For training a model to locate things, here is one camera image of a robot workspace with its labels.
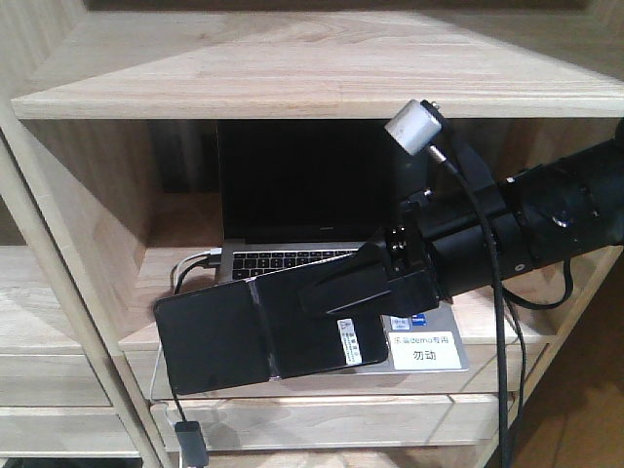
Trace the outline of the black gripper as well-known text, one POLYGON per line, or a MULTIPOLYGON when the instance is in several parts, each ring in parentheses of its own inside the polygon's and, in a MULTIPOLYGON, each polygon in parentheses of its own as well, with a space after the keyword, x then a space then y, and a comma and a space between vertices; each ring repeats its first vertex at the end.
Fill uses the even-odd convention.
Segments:
MULTIPOLYGON (((466 193, 427 197, 416 192, 401 203, 400 213, 399 238, 390 238, 388 245, 397 247, 390 286, 401 317, 492 284, 487 240, 466 193)), ((303 311, 312 318, 374 316, 392 302, 383 248, 376 242, 311 267, 314 273, 298 293, 303 311)))

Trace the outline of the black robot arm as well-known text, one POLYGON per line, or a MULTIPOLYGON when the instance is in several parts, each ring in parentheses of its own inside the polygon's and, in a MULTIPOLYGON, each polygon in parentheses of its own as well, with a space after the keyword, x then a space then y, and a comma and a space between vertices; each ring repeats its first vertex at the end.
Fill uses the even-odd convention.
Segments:
POLYGON ((443 300, 623 241, 623 137, 495 181, 460 137, 440 159, 457 189, 412 193, 395 226, 299 294, 314 318, 409 317, 443 300))

